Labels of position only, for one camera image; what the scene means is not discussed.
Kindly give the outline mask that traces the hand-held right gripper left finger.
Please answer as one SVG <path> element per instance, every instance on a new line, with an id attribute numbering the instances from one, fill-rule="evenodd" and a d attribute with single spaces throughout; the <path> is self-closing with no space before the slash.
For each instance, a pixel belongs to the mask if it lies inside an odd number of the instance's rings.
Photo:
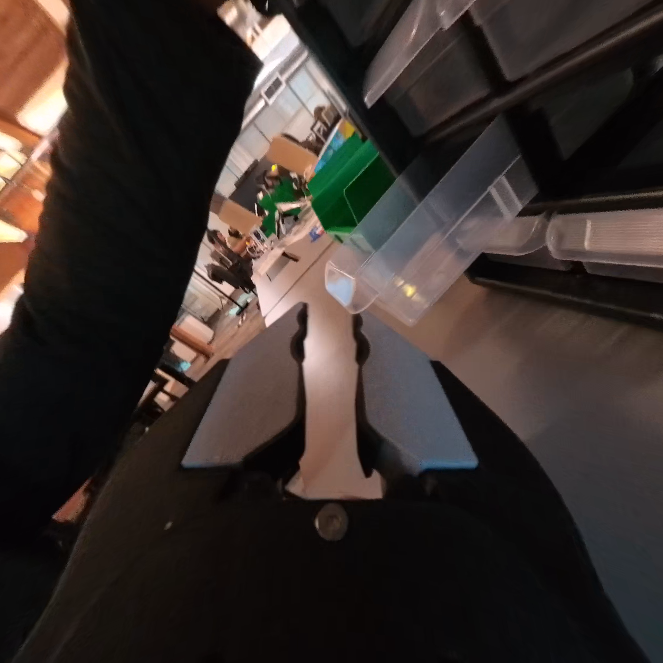
<path id="1" fill-rule="evenodd" d="M 229 360 L 181 461 L 186 470 L 291 479 L 305 450 L 304 341 L 298 303 Z"/>

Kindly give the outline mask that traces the green plastic bin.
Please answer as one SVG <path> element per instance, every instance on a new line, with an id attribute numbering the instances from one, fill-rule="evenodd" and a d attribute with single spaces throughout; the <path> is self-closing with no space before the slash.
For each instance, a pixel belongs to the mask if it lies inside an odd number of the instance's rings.
<path id="1" fill-rule="evenodd" d="M 311 206 L 325 230 L 354 228 L 358 222 L 345 197 L 345 189 L 379 156 L 377 148 L 358 135 L 347 139 L 308 184 Z"/>
<path id="2" fill-rule="evenodd" d="M 379 154 L 375 155 L 345 187 L 345 218 L 340 225 L 348 234 L 365 218 L 395 183 L 394 174 Z"/>

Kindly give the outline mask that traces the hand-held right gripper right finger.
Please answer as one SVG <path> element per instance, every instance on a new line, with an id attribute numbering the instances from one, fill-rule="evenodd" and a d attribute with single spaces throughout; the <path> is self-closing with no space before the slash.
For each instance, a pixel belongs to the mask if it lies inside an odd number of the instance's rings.
<path id="1" fill-rule="evenodd" d="M 473 470 L 478 460 L 427 354 L 371 313 L 353 316 L 357 452 L 366 477 Z"/>

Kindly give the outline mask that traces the black drawer cabinet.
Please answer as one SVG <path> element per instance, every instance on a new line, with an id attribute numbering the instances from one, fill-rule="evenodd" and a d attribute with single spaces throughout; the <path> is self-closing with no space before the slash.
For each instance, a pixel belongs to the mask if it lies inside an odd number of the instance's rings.
<path id="1" fill-rule="evenodd" d="M 465 13 L 460 24 L 491 90 L 420 137 L 410 135 L 386 101 L 366 107 L 362 93 L 371 62 L 410 2 L 275 2 L 396 180 L 429 145 L 468 144 L 502 115 L 537 187 L 517 217 L 662 209 L 661 1 L 516 81 L 505 79 Z M 484 261 L 462 275 L 662 328 L 662 269 L 553 259 L 553 269 Z"/>

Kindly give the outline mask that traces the cardboard box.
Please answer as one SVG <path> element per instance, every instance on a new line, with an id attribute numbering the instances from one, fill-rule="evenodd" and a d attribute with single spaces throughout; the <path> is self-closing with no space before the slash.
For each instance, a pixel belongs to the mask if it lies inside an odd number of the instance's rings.
<path id="1" fill-rule="evenodd" d="M 273 137 L 265 158 L 299 176 L 310 176 L 319 162 L 318 155 L 286 135 Z"/>

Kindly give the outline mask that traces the clear plastic drawer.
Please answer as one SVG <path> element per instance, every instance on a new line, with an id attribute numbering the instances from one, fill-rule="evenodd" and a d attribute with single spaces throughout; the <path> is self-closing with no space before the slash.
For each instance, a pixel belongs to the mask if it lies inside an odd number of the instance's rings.
<path id="1" fill-rule="evenodd" d="M 546 247 L 547 215 L 517 217 L 490 240 L 487 250 L 470 264 L 467 271 L 482 262 L 553 269 L 554 259 Z"/>
<path id="2" fill-rule="evenodd" d="M 557 214 L 546 246 L 561 261 L 662 268 L 662 209 Z"/>
<path id="3" fill-rule="evenodd" d="M 420 137 L 490 92 L 460 19 L 474 1 L 411 1 L 373 61 L 363 101 L 384 100 Z"/>
<path id="4" fill-rule="evenodd" d="M 327 293 L 413 326 L 536 193 L 502 115 L 468 144 L 429 145 L 327 261 Z"/>
<path id="5" fill-rule="evenodd" d="M 651 1 L 474 1 L 469 13 L 507 81 L 530 75 L 635 15 Z"/>

